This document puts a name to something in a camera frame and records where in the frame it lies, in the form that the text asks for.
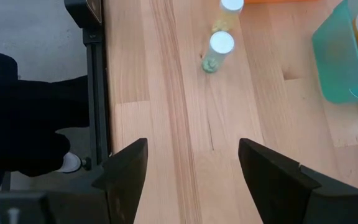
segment wood grain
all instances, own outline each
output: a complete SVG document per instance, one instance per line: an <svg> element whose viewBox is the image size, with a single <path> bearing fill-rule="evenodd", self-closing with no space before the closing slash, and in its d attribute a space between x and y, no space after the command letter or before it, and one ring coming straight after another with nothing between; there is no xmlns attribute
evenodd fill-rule
<svg viewBox="0 0 358 224"><path fill-rule="evenodd" d="M240 138L358 187L358 105L321 96L311 45L339 0L246 4L212 75L218 0L104 3L114 152L149 140L136 223L262 223Z"/></svg>

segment sneaker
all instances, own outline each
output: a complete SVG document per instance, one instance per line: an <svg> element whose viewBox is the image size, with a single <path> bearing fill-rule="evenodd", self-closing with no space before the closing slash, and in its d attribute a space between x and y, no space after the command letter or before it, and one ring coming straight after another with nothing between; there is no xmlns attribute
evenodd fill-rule
<svg viewBox="0 0 358 224"><path fill-rule="evenodd" d="M66 174L78 171L82 166L81 159L74 153L68 152L63 157L63 165L56 172L63 172Z"/></svg>

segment black pants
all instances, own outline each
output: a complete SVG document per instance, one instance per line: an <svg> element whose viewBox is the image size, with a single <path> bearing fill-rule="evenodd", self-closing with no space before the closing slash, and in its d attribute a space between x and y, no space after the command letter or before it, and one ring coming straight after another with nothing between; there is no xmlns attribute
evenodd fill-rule
<svg viewBox="0 0 358 224"><path fill-rule="evenodd" d="M56 130L89 126L87 77L0 86L0 169L30 177L59 169L70 142Z"/></svg>

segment concrete floor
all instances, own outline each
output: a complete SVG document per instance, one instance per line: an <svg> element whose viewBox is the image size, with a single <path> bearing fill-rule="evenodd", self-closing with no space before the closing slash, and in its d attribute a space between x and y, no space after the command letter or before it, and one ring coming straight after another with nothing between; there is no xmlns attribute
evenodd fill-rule
<svg viewBox="0 0 358 224"><path fill-rule="evenodd" d="M66 11L64 0L0 0L0 53L16 60L23 80L54 82L86 75L81 29ZM69 138L71 152L87 156L88 128L59 133ZM13 173L11 183L13 189L51 189L82 172L32 179Z"/></svg>

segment black metal frame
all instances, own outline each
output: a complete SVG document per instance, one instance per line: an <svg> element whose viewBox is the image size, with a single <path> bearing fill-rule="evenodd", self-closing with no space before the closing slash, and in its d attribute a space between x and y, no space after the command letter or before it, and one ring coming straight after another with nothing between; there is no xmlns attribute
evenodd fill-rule
<svg viewBox="0 0 358 224"><path fill-rule="evenodd" d="M89 131L93 167L105 161L111 151L103 27L98 30L83 29L83 42L88 64Z"/></svg>
<svg viewBox="0 0 358 224"><path fill-rule="evenodd" d="M86 46L91 135L91 164L86 168L92 169L105 161L111 152L103 1L65 0L65 6L78 27L83 29Z"/></svg>

